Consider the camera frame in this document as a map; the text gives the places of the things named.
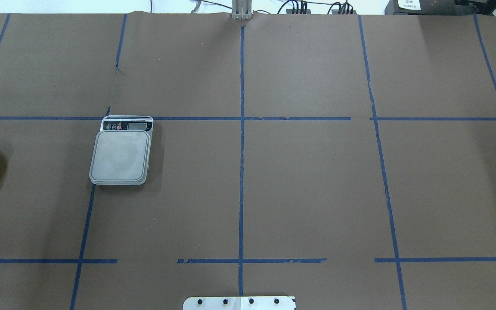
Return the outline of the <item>grey digital kitchen scale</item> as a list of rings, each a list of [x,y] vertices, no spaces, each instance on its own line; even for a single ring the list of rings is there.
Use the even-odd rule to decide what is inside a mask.
[[[108,115],[95,137],[89,178],[94,185],[142,185],[149,169],[154,119]]]

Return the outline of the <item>black power strip left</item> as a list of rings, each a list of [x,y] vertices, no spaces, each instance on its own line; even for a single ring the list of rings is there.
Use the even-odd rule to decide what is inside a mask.
[[[289,15],[307,15],[311,14],[309,8],[308,8],[308,2],[305,1],[298,1],[298,0],[291,0],[289,3],[292,4],[292,8],[290,9],[285,9],[285,13]]]

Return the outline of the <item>black power strip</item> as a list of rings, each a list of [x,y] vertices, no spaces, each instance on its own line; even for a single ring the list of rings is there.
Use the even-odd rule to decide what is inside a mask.
[[[308,8],[308,2],[305,1],[298,1],[298,0],[291,0],[289,3],[292,4],[292,8],[290,9],[285,9],[285,13],[289,15],[307,15],[311,14],[309,8]]]
[[[350,4],[350,2],[345,1],[343,3],[335,2],[329,6],[327,14],[332,15],[353,15],[356,14],[356,10]]]

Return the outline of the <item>black power strip right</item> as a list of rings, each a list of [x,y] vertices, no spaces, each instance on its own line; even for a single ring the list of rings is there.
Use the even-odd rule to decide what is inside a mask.
[[[356,10],[350,4],[350,2],[345,1],[343,3],[335,2],[329,6],[327,14],[332,15],[353,15],[356,14]]]

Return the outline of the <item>aluminium frame post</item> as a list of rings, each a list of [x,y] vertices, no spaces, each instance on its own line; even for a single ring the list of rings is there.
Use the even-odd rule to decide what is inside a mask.
[[[232,1],[232,19],[246,20],[246,19],[252,19],[252,16],[253,16],[252,0]]]

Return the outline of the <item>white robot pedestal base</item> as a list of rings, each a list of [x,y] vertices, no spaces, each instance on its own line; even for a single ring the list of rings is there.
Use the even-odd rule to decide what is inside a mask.
[[[183,310],[295,310],[291,296],[220,296],[191,297],[183,303]]]

